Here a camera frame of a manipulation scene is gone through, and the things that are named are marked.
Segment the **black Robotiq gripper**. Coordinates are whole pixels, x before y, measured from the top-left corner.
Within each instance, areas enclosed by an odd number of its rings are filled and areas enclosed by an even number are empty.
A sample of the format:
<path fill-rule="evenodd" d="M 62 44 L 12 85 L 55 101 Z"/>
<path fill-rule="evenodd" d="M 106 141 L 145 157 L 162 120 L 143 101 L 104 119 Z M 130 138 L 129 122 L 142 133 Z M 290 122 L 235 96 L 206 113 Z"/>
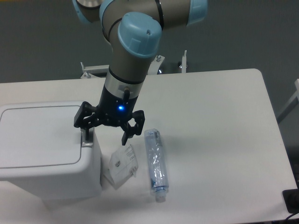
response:
<path fill-rule="evenodd" d="M 80 129 L 90 129 L 103 124 L 108 126 L 121 126 L 124 134 L 121 139 L 122 145 L 126 145 L 128 139 L 134 135 L 141 135 L 145 122 L 143 110 L 133 112 L 138 97 L 129 98 L 124 102 L 110 93 L 104 86 L 98 106 L 92 106 L 84 101 L 74 117 L 74 127 Z"/>

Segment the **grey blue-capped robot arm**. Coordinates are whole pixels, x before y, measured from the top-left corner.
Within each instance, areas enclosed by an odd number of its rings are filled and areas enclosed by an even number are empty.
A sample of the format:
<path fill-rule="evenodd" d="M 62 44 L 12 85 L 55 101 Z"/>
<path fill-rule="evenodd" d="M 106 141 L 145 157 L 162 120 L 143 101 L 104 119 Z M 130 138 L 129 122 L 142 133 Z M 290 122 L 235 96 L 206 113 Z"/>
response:
<path fill-rule="evenodd" d="M 134 106 L 166 29 L 189 26 L 207 15 L 206 0 L 75 0 L 82 22 L 100 21 L 113 59 L 99 104 L 83 102 L 74 126 L 88 132 L 100 125 L 121 127 L 122 144 L 142 133 L 144 112 Z"/>

